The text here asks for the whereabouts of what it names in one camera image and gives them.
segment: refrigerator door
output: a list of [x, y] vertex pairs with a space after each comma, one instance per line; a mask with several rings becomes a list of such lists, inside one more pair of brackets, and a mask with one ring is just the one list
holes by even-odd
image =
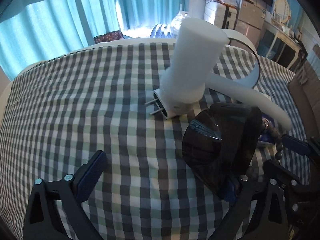
[[[261, 33], [260, 29], [238, 20], [236, 23], [235, 30], [246, 36], [254, 44], [256, 48], [258, 47]], [[250, 51], [245, 45], [242, 45], [237, 41], [231, 41], [230, 45]]]
[[257, 6], [242, 0], [240, 3], [238, 20], [246, 22], [258, 29], [262, 29], [264, 14]]

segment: teal curtain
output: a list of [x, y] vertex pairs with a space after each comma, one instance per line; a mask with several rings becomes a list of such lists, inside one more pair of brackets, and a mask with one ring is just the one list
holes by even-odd
[[292, 30], [295, 32], [300, 23], [303, 9], [297, 0], [287, 0], [291, 10], [291, 19], [289, 21], [289, 27], [292, 25]]
[[25, 67], [94, 44], [105, 33], [170, 23], [188, 0], [14, 0], [0, 18], [0, 66]]

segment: metal prong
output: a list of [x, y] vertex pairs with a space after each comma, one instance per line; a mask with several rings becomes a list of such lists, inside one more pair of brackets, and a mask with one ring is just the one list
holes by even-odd
[[151, 101], [149, 101], [149, 102], [146, 102], [144, 105], [145, 105], [145, 106], [151, 105], [152, 103], [155, 103], [155, 102], [158, 101], [158, 100], [159, 100], [159, 98], [153, 99], [153, 100], [151, 100]]
[[161, 112], [162, 110], [164, 110], [164, 108], [160, 108], [160, 109], [152, 112], [150, 115], [154, 115], [154, 114], [156, 114], [156, 113], [159, 113], [159, 112]]

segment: checkered bedsheet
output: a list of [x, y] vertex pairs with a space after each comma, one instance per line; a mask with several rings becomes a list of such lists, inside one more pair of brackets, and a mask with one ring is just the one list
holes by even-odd
[[[195, 179], [180, 157], [181, 143], [196, 114], [230, 98], [206, 90], [188, 115], [150, 116], [155, 108], [144, 103], [158, 88], [172, 54], [173, 45], [166, 43], [95, 48], [39, 63], [14, 80], [0, 128], [0, 215], [18, 239], [35, 179], [74, 173], [96, 150], [105, 151], [111, 165], [82, 207], [104, 239], [207, 239], [213, 233], [228, 203]], [[289, 134], [305, 139], [287, 90], [294, 73], [260, 60], [255, 89], [289, 114]], [[227, 47], [214, 71], [238, 79], [253, 64], [251, 54]], [[274, 154], [274, 148], [256, 150], [254, 170], [261, 175], [263, 162]], [[307, 158], [285, 150], [282, 165], [308, 182]]]

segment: suitcase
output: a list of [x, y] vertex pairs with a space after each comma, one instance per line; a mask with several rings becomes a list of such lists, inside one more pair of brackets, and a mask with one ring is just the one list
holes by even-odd
[[225, 6], [217, 1], [210, 0], [207, 2], [204, 10], [204, 20], [218, 26], [221, 29], [235, 28], [237, 10]]

